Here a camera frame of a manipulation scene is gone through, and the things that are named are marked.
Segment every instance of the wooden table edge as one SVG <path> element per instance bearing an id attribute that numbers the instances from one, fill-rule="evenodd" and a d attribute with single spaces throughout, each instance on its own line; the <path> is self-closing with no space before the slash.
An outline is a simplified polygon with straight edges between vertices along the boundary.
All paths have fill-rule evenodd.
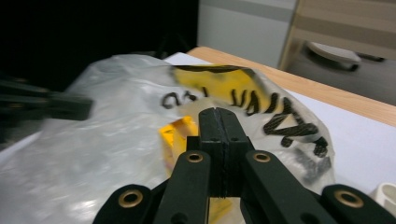
<path id="1" fill-rule="evenodd" d="M 352 92 L 336 89 L 207 47 L 197 47 L 190 50 L 187 54 L 210 63 L 258 69 L 281 88 L 396 127 L 396 106 L 394 105 L 388 105 Z"/>

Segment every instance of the dark background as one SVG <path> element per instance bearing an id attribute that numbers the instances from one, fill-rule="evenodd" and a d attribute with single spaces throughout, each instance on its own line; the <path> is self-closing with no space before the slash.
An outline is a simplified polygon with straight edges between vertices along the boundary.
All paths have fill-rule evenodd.
<path id="1" fill-rule="evenodd" d="M 198 0 L 0 2 L 0 71 L 52 91 L 116 54 L 157 51 L 167 33 L 196 47 Z M 168 54 L 187 51 L 174 35 Z"/>

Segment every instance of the clear plastic bag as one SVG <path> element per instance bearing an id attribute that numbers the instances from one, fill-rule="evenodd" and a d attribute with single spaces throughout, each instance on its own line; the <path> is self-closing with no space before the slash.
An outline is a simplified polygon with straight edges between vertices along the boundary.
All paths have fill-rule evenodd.
<path id="1" fill-rule="evenodd" d="M 210 106 L 232 110 L 254 147 L 275 153 L 306 188 L 320 192 L 332 184 L 334 152 L 320 120 L 258 71 L 205 69 L 207 77 L 237 80 L 235 71 L 247 74 L 249 85 L 258 89 L 228 90 L 219 84 L 204 90 L 180 79 L 200 73 L 195 66 L 173 66 L 149 56 L 119 55 L 93 63 L 68 90 L 94 100 L 92 116 L 46 120 L 33 144 L 0 163 L 0 223 L 92 223 L 116 189 L 128 184 L 152 189 L 162 183 L 166 172 L 158 130 L 185 115 L 196 118 Z M 251 105 L 253 91 L 261 97 L 259 109 Z M 243 222 L 238 210 L 236 204 L 221 222 Z"/>

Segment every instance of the yellow sponge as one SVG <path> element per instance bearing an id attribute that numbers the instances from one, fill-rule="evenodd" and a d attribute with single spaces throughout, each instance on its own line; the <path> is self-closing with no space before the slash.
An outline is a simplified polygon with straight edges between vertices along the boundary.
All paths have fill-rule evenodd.
<path id="1" fill-rule="evenodd" d="M 185 116 L 160 130 L 163 140 L 163 158 L 169 176 L 175 168 L 178 156 L 186 151 L 187 136 L 197 136 L 198 126 L 190 116 Z M 228 199 L 210 199 L 209 223 L 216 223 L 231 211 L 233 203 Z"/>

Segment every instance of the white wall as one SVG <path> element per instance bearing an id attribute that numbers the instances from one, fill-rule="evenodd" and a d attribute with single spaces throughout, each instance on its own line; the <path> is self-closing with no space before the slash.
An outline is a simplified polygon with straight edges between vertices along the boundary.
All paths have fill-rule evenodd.
<path id="1" fill-rule="evenodd" d="M 278 67 L 297 0 L 201 0 L 198 45 Z"/>

